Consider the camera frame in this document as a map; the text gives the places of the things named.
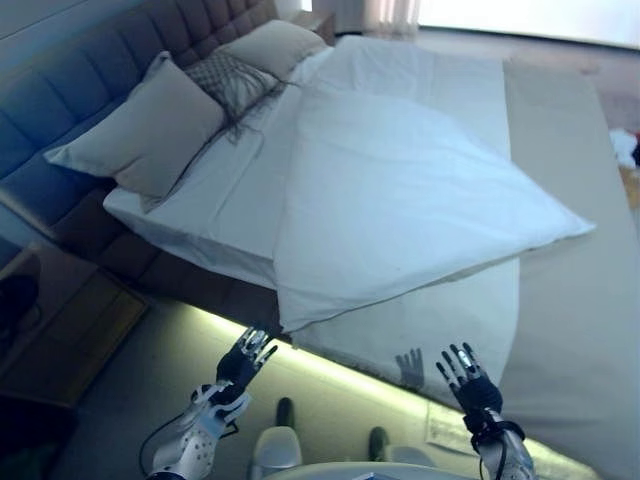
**bed frame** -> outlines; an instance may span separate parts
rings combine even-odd
[[[0,83],[0,203],[62,249],[138,287],[227,315],[226,300],[241,289],[253,308],[233,317],[277,326],[275,292],[161,252],[104,210],[113,181],[42,155],[120,105],[158,52],[186,66],[273,18],[273,0],[148,0],[10,72]]]

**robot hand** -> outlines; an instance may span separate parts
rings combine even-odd
[[[533,461],[522,443],[524,432],[518,424],[505,421],[500,416],[500,390],[489,380],[467,343],[462,344],[464,350],[455,345],[449,348],[462,367],[462,372],[447,352],[442,352],[442,357],[449,365],[455,381],[440,362],[436,366],[465,413],[464,423],[473,434],[471,445],[482,457],[491,478],[535,480]]]
[[[201,480],[211,473],[218,441],[238,431],[235,420],[249,406],[247,385],[278,348],[263,353],[270,340],[254,328],[242,334],[218,363],[215,385],[201,385],[193,392],[175,431],[155,451],[149,479]],[[229,426],[235,431],[225,433]]]
[[[213,396],[218,404],[228,404],[244,393],[269,357],[278,349],[276,345],[262,354],[271,337],[263,330],[248,328],[218,363],[216,382],[229,382],[222,392]]]
[[[460,363],[462,373],[447,352],[443,351],[442,357],[449,365],[457,383],[449,377],[440,362],[437,362],[436,366],[466,414],[464,421],[467,429],[476,434],[482,429],[487,409],[496,413],[502,412],[502,395],[476,360],[469,344],[462,344],[464,350],[455,345],[450,345],[449,348]]]

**gray tufted headboard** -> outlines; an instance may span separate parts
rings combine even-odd
[[[0,203],[98,263],[121,258],[114,249],[151,258],[154,250],[102,208],[110,180],[49,165],[42,153],[121,104],[159,51],[189,65],[276,17],[273,0],[148,0],[9,74],[0,84]],[[147,266],[119,263],[115,270],[132,277]]]

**white pillow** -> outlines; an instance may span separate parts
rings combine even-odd
[[[111,114],[64,146],[45,152],[53,164],[162,198],[224,120],[220,106],[163,52]]]
[[[271,20],[251,33],[220,47],[249,65],[285,80],[304,58],[326,48],[311,30]]]
[[[297,124],[274,255],[285,331],[593,228],[418,104],[309,88]]]

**nightstand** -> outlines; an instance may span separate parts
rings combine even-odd
[[[322,12],[298,12],[291,22],[316,33],[327,45],[335,45],[335,15]]]
[[[146,302],[95,264],[31,245],[0,270],[38,282],[37,307],[0,358],[0,395],[74,407],[146,310]]]

